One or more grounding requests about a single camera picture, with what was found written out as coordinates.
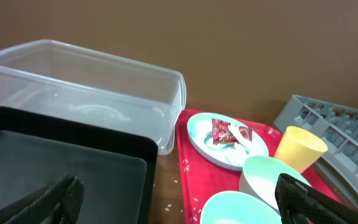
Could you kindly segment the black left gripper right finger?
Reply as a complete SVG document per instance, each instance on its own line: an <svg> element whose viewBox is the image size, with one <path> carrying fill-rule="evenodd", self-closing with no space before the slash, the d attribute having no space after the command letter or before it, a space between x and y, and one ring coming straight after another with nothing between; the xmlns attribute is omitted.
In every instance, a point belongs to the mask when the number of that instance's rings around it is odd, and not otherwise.
<svg viewBox="0 0 358 224"><path fill-rule="evenodd" d="M358 224L358 212L281 173L275 199L283 224Z"/></svg>

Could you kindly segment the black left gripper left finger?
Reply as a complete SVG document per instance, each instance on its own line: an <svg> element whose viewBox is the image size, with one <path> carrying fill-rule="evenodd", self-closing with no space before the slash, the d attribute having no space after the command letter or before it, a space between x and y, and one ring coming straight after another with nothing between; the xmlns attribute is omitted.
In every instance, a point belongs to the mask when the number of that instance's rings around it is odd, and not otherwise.
<svg viewBox="0 0 358 224"><path fill-rule="evenodd" d="M66 175L0 209L0 224L76 224L84 192L77 176Z"/></svg>

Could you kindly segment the pale green bowl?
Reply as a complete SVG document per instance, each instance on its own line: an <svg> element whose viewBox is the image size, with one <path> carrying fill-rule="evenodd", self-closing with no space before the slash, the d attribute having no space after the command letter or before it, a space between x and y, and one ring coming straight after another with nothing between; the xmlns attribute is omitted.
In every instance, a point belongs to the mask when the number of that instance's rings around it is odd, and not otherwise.
<svg viewBox="0 0 358 224"><path fill-rule="evenodd" d="M295 169L272 157L252 156L242 166L239 191L249 194L279 213L275 188L281 173L289 174L311 187L311 184Z"/></svg>

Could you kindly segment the light blue small bowl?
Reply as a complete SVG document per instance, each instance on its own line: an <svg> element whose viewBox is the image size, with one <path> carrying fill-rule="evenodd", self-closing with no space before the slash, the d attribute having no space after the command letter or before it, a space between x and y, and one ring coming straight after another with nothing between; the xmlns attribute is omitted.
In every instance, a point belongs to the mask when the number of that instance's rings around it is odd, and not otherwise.
<svg viewBox="0 0 358 224"><path fill-rule="evenodd" d="M205 203L200 224L281 224L280 215L261 200L243 192L223 191Z"/></svg>

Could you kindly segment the white tissue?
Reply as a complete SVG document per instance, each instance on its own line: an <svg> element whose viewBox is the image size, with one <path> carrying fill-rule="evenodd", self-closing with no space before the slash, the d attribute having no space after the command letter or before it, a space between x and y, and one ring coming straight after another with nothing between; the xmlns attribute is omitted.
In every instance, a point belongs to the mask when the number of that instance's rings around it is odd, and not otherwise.
<svg viewBox="0 0 358 224"><path fill-rule="evenodd" d="M232 135L238 140L239 144L246 150L247 155L257 155L260 152L258 144L244 138L239 130L239 127L235 124L230 124L228 129Z"/></svg>

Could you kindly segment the red snack wrapper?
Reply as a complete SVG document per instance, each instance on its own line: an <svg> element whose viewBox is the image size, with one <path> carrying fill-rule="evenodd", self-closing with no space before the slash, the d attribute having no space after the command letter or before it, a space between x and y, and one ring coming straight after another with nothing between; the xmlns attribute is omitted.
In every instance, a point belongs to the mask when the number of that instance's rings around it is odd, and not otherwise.
<svg viewBox="0 0 358 224"><path fill-rule="evenodd" d="M229 130L231 125L231 123L220 119L212 119L213 144L239 143L239 140ZM252 128L245 126L234 126L244 139L252 141Z"/></svg>

